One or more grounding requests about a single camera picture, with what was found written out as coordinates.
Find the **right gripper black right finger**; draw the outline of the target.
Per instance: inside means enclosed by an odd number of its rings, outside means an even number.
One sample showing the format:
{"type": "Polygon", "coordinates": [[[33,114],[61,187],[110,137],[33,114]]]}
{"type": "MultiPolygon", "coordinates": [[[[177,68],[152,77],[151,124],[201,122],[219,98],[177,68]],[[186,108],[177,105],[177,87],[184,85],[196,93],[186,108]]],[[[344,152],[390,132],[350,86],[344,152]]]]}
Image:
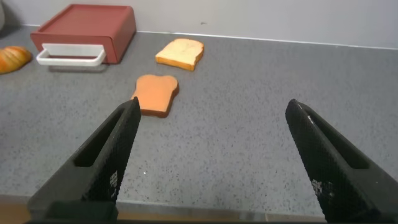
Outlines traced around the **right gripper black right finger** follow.
{"type": "Polygon", "coordinates": [[[311,107],[292,99],[285,118],[326,221],[397,221],[394,178],[311,107]]]}

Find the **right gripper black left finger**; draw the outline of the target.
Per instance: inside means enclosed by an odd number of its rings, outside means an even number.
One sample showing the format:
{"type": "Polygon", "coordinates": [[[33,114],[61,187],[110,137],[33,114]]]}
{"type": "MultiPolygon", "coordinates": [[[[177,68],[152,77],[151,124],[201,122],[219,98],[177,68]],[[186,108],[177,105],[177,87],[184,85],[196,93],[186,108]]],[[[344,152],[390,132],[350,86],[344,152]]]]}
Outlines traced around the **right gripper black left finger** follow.
{"type": "Polygon", "coordinates": [[[141,111],[137,98],[119,105],[30,198],[32,218],[117,218],[124,172],[141,111]]]}

